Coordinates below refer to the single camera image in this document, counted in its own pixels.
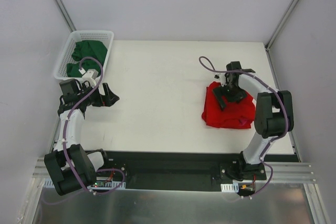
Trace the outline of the red t shirt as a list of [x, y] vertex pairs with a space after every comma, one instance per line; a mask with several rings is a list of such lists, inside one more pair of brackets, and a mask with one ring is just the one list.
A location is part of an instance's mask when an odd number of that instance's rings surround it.
[[239, 129], [238, 120], [240, 118], [249, 119], [251, 124], [255, 119], [255, 105], [253, 103], [253, 97], [248, 93], [247, 97], [243, 99], [240, 103], [230, 103], [224, 97], [226, 103], [226, 108], [224, 111], [221, 111], [212, 90], [220, 86], [219, 82], [213, 81], [206, 88], [206, 96], [203, 113], [201, 115], [203, 121], [207, 126], [215, 128], [224, 128], [224, 129]]

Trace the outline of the pink t shirt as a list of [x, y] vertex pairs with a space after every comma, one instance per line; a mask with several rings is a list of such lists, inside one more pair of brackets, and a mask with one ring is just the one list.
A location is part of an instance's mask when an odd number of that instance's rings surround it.
[[248, 129], [248, 128], [250, 128], [250, 124], [251, 124], [251, 122], [250, 122], [249, 119], [246, 119], [246, 118], [240, 118], [240, 119], [238, 120], [238, 122], [239, 122], [239, 127], [240, 127], [240, 128], [242, 128], [242, 129]]

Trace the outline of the white plastic basket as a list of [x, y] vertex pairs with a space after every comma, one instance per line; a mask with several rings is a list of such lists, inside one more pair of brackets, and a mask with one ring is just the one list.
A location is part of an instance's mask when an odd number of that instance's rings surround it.
[[54, 67], [54, 78], [57, 80], [70, 79], [66, 73], [66, 66], [68, 63], [76, 63], [71, 55], [74, 52], [76, 43], [83, 40], [100, 41], [107, 48], [106, 59], [102, 65], [105, 72], [111, 54], [113, 39], [114, 33], [110, 30], [75, 30], [71, 32]]

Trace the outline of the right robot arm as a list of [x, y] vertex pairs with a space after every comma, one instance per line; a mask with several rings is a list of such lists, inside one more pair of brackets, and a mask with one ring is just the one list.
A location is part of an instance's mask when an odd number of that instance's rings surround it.
[[226, 71], [215, 71], [215, 79], [220, 85], [214, 88], [213, 95], [221, 110], [231, 103], [240, 103], [248, 95], [256, 101], [254, 128], [255, 134], [238, 158], [224, 166], [225, 175], [242, 181], [254, 176], [265, 179], [261, 171], [263, 161], [272, 144], [292, 131], [292, 95], [287, 90], [277, 90], [259, 77], [252, 69], [242, 69], [240, 62], [232, 61]]

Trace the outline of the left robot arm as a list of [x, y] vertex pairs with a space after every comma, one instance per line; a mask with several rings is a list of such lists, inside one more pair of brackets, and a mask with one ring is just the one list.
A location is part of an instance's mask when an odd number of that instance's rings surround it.
[[110, 173], [111, 163], [104, 150], [86, 152], [81, 146], [81, 128], [87, 107], [111, 107], [120, 98], [107, 83], [102, 85], [103, 94], [89, 81], [69, 79], [59, 85], [62, 92], [57, 111], [61, 122], [59, 139], [53, 151], [44, 156], [44, 163], [56, 192], [63, 196], [93, 185], [97, 174]]

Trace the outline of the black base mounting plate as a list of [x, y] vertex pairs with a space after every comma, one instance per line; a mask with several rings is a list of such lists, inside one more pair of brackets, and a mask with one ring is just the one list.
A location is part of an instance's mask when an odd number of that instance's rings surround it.
[[265, 181], [263, 164], [241, 154], [107, 151], [106, 168], [125, 173], [125, 187], [139, 190], [220, 191], [222, 184]]

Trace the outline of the aluminium front rail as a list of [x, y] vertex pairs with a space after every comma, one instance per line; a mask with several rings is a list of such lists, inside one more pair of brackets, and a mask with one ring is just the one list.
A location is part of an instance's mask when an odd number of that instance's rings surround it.
[[[224, 173], [224, 166], [238, 158], [238, 153], [168, 153], [168, 152], [122, 152], [108, 151], [106, 168], [123, 169], [128, 179], [139, 179], [143, 176], [165, 174], [209, 175], [216, 180], [233, 180]], [[261, 171], [266, 178], [257, 177], [258, 181], [270, 179], [273, 183], [316, 182], [312, 167], [302, 163], [297, 155], [267, 154], [264, 157], [265, 168]]]

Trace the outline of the right aluminium frame post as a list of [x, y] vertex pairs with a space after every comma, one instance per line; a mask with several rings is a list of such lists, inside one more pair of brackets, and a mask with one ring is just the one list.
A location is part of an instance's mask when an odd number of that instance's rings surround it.
[[291, 0], [288, 7], [286, 8], [285, 12], [283, 13], [280, 21], [278, 22], [274, 32], [272, 33], [271, 37], [269, 38], [268, 42], [265, 44], [265, 50], [268, 52], [273, 44], [275, 43], [276, 39], [280, 35], [281, 31], [285, 27], [285, 24], [291, 17], [291, 14], [294, 12], [296, 7], [298, 6], [301, 0]]

